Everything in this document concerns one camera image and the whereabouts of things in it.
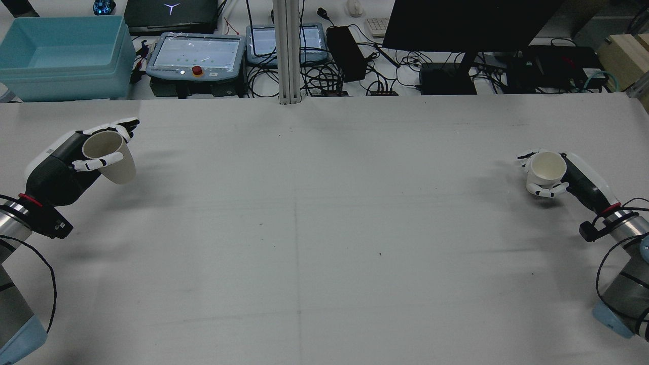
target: keyboard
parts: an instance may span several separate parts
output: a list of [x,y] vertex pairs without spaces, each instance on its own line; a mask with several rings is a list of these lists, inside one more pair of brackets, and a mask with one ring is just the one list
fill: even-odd
[[372,38],[383,38],[386,36],[387,23],[390,18],[366,18],[365,30]]

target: white table surface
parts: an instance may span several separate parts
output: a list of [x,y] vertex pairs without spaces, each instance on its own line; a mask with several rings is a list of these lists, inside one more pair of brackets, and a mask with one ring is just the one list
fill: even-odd
[[[646,364],[591,317],[610,238],[525,191],[529,147],[649,196],[649,118],[624,94],[0,105],[2,194],[59,135],[137,115],[138,175],[101,177],[33,235],[58,310],[32,364]],[[628,257],[611,256],[606,286]],[[46,323],[47,269],[7,272]]]

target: monitor stand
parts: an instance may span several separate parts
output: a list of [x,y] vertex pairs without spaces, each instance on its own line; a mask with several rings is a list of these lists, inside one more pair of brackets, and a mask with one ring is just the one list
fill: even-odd
[[469,70],[478,52],[466,52],[460,64],[424,63],[419,71],[421,95],[476,95]]

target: paper cup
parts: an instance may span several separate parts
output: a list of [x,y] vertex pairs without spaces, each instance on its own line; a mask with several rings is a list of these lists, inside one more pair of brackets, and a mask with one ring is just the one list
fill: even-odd
[[93,134],[83,143],[81,151],[87,158],[101,158],[113,152],[120,152],[124,156],[122,161],[100,168],[99,172],[116,184],[126,184],[135,177],[133,156],[126,141],[117,132],[103,131]]
[[566,173],[566,162],[560,154],[551,151],[539,152],[527,162],[527,183],[540,186],[555,185]]

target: blue plastic bin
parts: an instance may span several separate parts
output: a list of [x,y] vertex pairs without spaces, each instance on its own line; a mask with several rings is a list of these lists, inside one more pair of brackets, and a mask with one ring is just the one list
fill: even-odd
[[124,97],[134,59],[122,16],[17,18],[0,44],[0,82],[23,101]]

